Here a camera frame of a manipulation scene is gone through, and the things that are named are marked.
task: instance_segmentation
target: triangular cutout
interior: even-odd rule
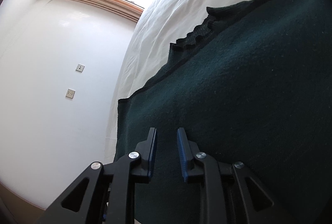
[[[78,212],[81,208],[85,191],[88,187],[89,179],[84,178],[74,190],[63,200],[61,206],[74,212]]]
[[[271,200],[265,195],[255,181],[249,177],[246,177],[245,181],[256,212],[269,208],[273,205]]]

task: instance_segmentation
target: dark green sweater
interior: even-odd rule
[[[199,222],[199,186],[181,177],[184,127],[202,151],[243,161],[299,223],[312,223],[332,194],[332,3],[253,0],[207,12],[155,77],[119,100],[116,159],[158,130],[135,217]]]

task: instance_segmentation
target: silver screw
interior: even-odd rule
[[[205,159],[206,158],[206,154],[204,152],[198,152],[196,154],[196,157],[199,159]]]
[[[131,152],[128,155],[131,159],[136,159],[139,157],[139,153],[138,152]]]
[[[244,163],[241,161],[237,161],[234,163],[235,168],[242,169],[244,167]]]
[[[91,164],[91,169],[99,169],[102,165],[99,162],[93,162]]]

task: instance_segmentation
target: electrical outlet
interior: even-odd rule
[[[74,97],[74,94],[75,94],[75,91],[74,91],[74,90],[68,89],[68,90],[67,90],[66,97],[73,98],[73,97]]]
[[[83,65],[80,65],[80,64],[79,64],[79,65],[77,66],[77,68],[76,68],[76,70],[79,71],[79,72],[82,72],[83,69],[84,69],[84,66],[83,66]]]

